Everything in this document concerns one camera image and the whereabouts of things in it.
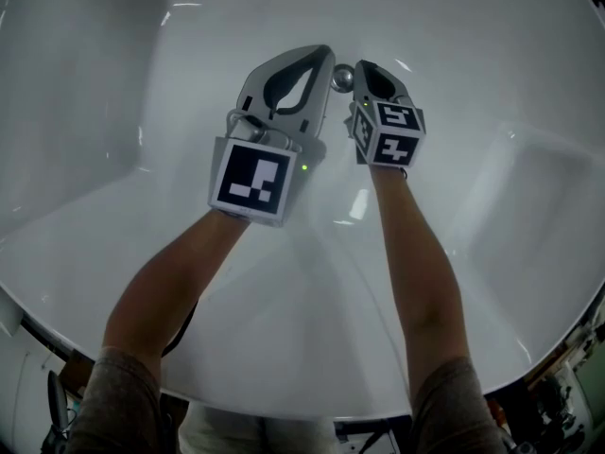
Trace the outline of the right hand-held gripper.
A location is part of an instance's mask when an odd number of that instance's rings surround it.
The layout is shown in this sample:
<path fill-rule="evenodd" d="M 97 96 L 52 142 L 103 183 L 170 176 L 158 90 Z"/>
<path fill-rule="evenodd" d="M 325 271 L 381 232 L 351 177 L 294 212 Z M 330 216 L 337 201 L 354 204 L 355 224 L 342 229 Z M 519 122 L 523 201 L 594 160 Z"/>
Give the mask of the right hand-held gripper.
<path fill-rule="evenodd" d="M 426 129 L 424 112 L 406 86 L 378 64 L 360 60 L 354 68 L 354 100 L 344 123 L 360 165 L 412 167 Z"/>

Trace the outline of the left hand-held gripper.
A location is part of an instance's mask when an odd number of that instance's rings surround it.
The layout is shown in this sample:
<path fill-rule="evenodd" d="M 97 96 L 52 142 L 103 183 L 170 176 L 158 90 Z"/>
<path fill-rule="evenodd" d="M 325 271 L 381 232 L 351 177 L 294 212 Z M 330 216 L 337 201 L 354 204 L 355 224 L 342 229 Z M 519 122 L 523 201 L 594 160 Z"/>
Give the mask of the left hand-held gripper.
<path fill-rule="evenodd" d="M 320 132 L 335 63 L 328 45 L 308 45 L 248 75 L 237 109 L 227 114 L 225 134 L 215 140 L 211 208 L 270 227 L 284 225 L 326 155 Z"/>

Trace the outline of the chrome bathtub drain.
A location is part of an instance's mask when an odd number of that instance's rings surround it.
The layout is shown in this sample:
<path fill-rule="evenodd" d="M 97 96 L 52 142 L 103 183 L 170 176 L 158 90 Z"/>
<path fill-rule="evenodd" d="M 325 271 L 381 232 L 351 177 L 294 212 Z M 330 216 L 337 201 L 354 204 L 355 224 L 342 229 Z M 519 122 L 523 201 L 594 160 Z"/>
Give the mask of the chrome bathtub drain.
<path fill-rule="evenodd" d="M 338 93 L 348 94 L 354 89 L 354 69 L 349 64 L 337 64 L 334 67 L 331 87 Z"/>

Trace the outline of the person's right forearm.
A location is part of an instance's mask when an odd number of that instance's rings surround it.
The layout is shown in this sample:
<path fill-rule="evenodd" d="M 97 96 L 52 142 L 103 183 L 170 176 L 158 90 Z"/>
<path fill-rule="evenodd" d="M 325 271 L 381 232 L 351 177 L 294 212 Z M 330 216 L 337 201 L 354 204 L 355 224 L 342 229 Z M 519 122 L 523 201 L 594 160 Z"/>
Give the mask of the person's right forearm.
<path fill-rule="evenodd" d="M 402 172 L 371 166 L 410 383 L 469 356 L 461 293 L 448 257 Z"/>

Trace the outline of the person's left forearm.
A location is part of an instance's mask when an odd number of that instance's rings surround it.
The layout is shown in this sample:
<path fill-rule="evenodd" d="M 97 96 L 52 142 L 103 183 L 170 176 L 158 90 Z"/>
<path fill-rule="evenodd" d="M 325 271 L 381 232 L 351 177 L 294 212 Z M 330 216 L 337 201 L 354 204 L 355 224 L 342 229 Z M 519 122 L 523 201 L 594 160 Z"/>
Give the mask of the person's left forearm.
<path fill-rule="evenodd" d="M 153 256 L 132 278 L 114 307 L 103 338 L 152 365 L 250 223 L 212 210 Z"/>

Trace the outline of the white bathtub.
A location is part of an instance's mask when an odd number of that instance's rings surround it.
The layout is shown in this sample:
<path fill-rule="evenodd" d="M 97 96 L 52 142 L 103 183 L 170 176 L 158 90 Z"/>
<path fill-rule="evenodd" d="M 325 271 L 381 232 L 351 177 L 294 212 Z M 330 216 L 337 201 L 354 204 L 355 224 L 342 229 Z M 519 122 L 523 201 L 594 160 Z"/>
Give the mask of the white bathtub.
<path fill-rule="evenodd" d="M 95 357 L 132 276 L 202 216 L 248 74 L 326 44 L 407 87 L 408 183 L 455 269 L 486 392 L 605 282 L 605 23 L 589 0 L 0 0 L 0 287 Z M 267 416 L 405 414 L 369 171 L 330 95 L 326 155 L 253 225 L 164 360 L 167 391 Z"/>

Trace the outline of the person's grey printed t-shirt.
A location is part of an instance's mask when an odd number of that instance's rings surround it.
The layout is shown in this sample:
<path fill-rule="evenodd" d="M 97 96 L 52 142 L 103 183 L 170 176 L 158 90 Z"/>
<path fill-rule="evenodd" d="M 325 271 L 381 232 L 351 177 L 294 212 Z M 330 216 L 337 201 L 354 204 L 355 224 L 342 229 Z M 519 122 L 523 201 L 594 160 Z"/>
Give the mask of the person's grey printed t-shirt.
<path fill-rule="evenodd" d="M 412 410 L 413 454 L 507 454 L 468 358 L 434 371 Z M 135 357 L 103 349 L 65 454 L 163 454 L 165 446 L 158 382 Z"/>

